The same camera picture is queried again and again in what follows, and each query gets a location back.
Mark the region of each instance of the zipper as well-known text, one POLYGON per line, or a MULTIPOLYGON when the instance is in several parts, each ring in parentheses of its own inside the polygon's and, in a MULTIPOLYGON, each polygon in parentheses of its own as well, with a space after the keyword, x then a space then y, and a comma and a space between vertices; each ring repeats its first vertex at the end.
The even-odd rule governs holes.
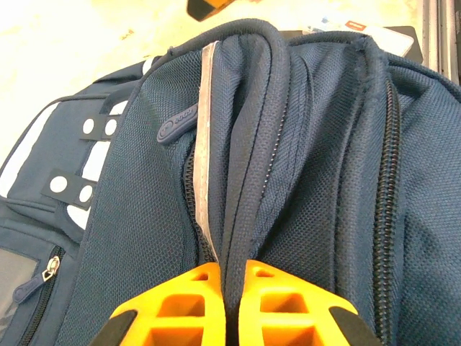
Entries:
POLYGON ((34 292, 37 292, 39 288, 42 288, 42 291, 40 292, 38 304, 35 307, 35 311, 34 311, 34 314, 32 315, 29 325, 27 326, 24 334, 22 335, 21 341, 19 341, 19 344, 18 344, 19 346, 28 346, 28 344, 30 344, 30 341, 34 337, 34 334, 37 331, 37 328, 40 325, 40 322, 42 321, 43 314, 45 313, 46 307, 48 305, 48 301, 50 300, 50 297, 51 297, 51 293, 53 292, 53 287, 56 282, 56 275, 58 274, 58 269, 61 264, 61 260, 63 259, 65 253, 66 251, 63 248, 54 247, 51 252, 50 260, 48 261, 48 265, 46 269, 42 273, 34 276, 30 281, 28 281, 24 285, 21 285, 22 287, 24 287, 25 285, 33 282, 33 280, 37 280, 37 277, 40 277, 42 279, 39 285, 35 285, 33 283, 33 284, 30 284, 30 286, 28 286, 31 288, 29 290, 26 289, 25 297, 21 301, 21 302, 25 301, 34 292))
POLYGON ((393 85, 386 81, 386 119, 378 176, 373 236, 373 298, 376 335, 392 342, 392 284, 400 161, 400 108, 393 85))
POLYGON ((184 165, 184 195, 186 198, 187 209, 189 209, 190 217, 192 218, 195 234, 197 235, 197 241, 203 251, 205 262, 215 262, 215 257, 213 256, 210 245, 195 219, 194 156, 195 145, 192 146, 190 155, 187 157, 186 164, 184 165))
POLYGON ((290 96, 291 89, 291 78, 288 84, 288 93, 287 99, 285 100, 285 108, 283 109, 282 119, 280 119, 279 129, 277 130, 277 139, 275 140, 274 148, 272 149, 271 161, 269 163, 269 168, 267 169, 266 178, 264 179, 264 184, 262 186, 261 199, 264 197, 266 192, 267 182, 271 176, 272 166, 274 165, 275 155, 277 154, 277 149, 280 145, 280 138, 282 137, 283 125, 285 124, 285 118, 287 117, 287 108, 288 108, 288 97, 290 96))

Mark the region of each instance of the black velcro tab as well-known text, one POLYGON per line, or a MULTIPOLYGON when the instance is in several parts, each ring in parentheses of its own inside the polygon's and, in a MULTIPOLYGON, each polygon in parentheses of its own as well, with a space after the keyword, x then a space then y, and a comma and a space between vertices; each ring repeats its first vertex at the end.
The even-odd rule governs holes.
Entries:
POLYGON ((382 346, 360 316, 339 306, 332 306, 330 314, 351 346, 382 346))
POLYGON ((54 169, 51 171, 40 193, 69 205, 88 210, 93 199, 95 187, 96 182, 60 169, 54 169))
POLYGON ((83 123, 80 139, 110 141, 118 126, 120 115, 97 114, 89 116, 83 123))
POLYGON ((129 310, 116 317, 112 317, 102 327, 89 346, 119 346, 128 333, 137 314, 136 310, 129 310))

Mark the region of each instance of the white dot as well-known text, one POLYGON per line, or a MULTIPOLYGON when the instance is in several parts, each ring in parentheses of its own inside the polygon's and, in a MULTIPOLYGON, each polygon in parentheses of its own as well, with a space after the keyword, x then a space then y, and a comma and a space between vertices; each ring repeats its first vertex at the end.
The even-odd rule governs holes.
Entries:
POLYGON ((67 187, 67 179, 59 176, 54 177, 50 182, 50 190, 54 193, 63 192, 67 187))
POLYGON ((111 119, 106 124, 105 133, 108 136, 112 136, 117 128, 117 121, 115 119, 111 119))
POLYGON ((88 202, 92 194, 93 194, 93 187, 91 185, 85 186, 80 191, 80 195, 79 195, 80 202, 82 203, 88 202))
POLYGON ((94 120, 93 119, 86 119, 84 123, 84 133, 89 135, 94 128, 94 120))

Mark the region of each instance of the backpack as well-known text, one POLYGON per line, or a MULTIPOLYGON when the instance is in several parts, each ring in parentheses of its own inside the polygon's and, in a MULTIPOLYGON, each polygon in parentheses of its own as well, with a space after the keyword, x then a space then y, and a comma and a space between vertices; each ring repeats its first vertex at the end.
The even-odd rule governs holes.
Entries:
POLYGON ((370 37, 256 19, 57 99, 0 173, 0 346, 87 345, 210 261, 237 345, 248 259, 346 298, 384 345, 458 345, 460 101, 370 37))

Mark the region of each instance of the metal zipper pull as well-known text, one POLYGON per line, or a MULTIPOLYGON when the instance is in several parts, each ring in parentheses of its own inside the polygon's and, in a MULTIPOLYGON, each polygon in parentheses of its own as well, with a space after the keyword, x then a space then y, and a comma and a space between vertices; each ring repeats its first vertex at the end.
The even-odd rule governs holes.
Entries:
POLYGON ((36 274, 32 279, 17 287, 13 292, 13 301, 21 304, 28 299, 35 291, 42 287, 49 279, 56 275, 61 261, 58 256, 52 257, 48 261, 46 269, 40 274, 36 274))

